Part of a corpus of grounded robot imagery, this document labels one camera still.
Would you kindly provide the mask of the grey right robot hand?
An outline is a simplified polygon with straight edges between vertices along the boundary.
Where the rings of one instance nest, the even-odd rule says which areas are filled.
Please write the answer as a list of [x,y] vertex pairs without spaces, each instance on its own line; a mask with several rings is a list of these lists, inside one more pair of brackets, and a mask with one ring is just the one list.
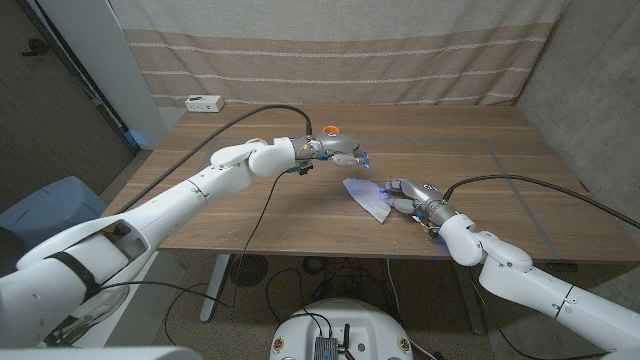
[[418,219],[430,235],[440,234],[446,220],[457,212],[433,185],[410,179],[394,179],[382,187],[383,200],[397,211]]

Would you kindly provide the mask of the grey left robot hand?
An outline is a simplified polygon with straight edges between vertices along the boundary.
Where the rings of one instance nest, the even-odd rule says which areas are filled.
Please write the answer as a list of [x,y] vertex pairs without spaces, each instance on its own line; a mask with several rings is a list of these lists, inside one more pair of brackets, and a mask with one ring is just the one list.
[[294,168],[289,172],[305,175],[313,168],[312,161],[331,161],[338,167],[370,167],[367,151],[354,138],[339,133],[291,138],[294,148]]

